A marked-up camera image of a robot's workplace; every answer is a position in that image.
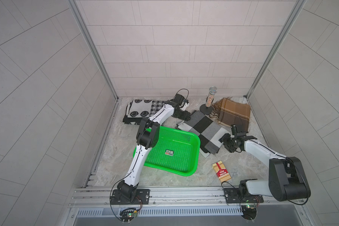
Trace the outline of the grey black checkered scarf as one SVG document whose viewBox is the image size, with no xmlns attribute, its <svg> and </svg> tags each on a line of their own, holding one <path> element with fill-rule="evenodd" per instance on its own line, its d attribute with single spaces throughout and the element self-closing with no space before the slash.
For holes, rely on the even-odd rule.
<svg viewBox="0 0 339 226">
<path fill-rule="evenodd" d="M 201 154 L 205 158 L 210 154 L 216 155 L 223 144 L 219 140 L 225 134 L 230 134 L 230 131 L 224 129 L 200 111 L 193 111 L 190 120 L 179 122 L 177 128 L 181 131 L 194 133 L 199 137 Z"/>
</svg>

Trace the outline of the brown plaid fringed scarf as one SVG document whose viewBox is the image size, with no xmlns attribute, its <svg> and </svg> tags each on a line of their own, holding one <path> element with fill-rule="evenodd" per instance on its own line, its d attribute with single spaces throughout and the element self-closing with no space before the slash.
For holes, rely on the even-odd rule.
<svg viewBox="0 0 339 226">
<path fill-rule="evenodd" d="M 222 98 L 212 104 L 210 118 L 218 124 L 231 126 L 241 125 L 244 132 L 248 132 L 250 124 L 250 105 L 234 102 L 231 98 Z"/>
</svg>

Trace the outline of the black white smiley scarf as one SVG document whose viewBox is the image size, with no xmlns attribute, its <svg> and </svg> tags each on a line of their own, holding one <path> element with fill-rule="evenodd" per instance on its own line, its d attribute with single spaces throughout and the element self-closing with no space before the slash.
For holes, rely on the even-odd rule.
<svg viewBox="0 0 339 226">
<path fill-rule="evenodd" d="M 135 99 L 128 103 L 122 120 L 124 124 L 139 125 L 142 118 L 155 115 L 164 106 L 161 100 Z"/>
</svg>

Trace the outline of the green plastic basket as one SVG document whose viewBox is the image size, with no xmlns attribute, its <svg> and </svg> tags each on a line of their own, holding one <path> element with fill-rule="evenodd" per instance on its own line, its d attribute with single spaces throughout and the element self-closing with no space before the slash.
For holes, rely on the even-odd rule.
<svg viewBox="0 0 339 226">
<path fill-rule="evenodd" d="M 200 143 L 194 133 L 161 126 L 159 140 L 144 165 L 185 177 L 191 176 L 197 170 Z M 166 155 L 167 149 L 174 151 L 174 155 Z"/>
</svg>

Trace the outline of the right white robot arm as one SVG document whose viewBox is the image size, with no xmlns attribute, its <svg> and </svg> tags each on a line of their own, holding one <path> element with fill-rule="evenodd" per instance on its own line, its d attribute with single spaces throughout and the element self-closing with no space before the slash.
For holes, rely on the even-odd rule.
<svg viewBox="0 0 339 226">
<path fill-rule="evenodd" d="M 267 180 L 247 179 L 240 182 L 238 190 L 241 198 L 261 195 L 273 197 L 280 202 L 294 203 L 298 199 L 305 199 L 305 202 L 308 202 L 311 189 L 300 159 L 280 154 L 256 141 L 254 136 L 227 133 L 219 139 L 219 142 L 229 152 L 234 153 L 240 149 L 268 167 Z"/>
</svg>

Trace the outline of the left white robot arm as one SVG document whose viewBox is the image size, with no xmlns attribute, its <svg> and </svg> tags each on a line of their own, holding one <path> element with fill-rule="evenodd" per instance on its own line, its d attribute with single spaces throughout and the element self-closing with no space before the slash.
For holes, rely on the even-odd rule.
<svg viewBox="0 0 339 226">
<path fill-rule="evenodd" d="M 188 106 L 189 101 L 184 97 L 173 98 L 165 101 L 163 107 L 153 116 L 141 120 L 136 135 L 135 156 L 126 176 L 116 182 L 118 195 L 114 196 L 114 200 L 131 203 L 136 199 L 140 173 L 148 154 L 159 140 L 160 126 L 171 116 L 188 121 L 191 115 L 186 110 Z"/>
</svg>

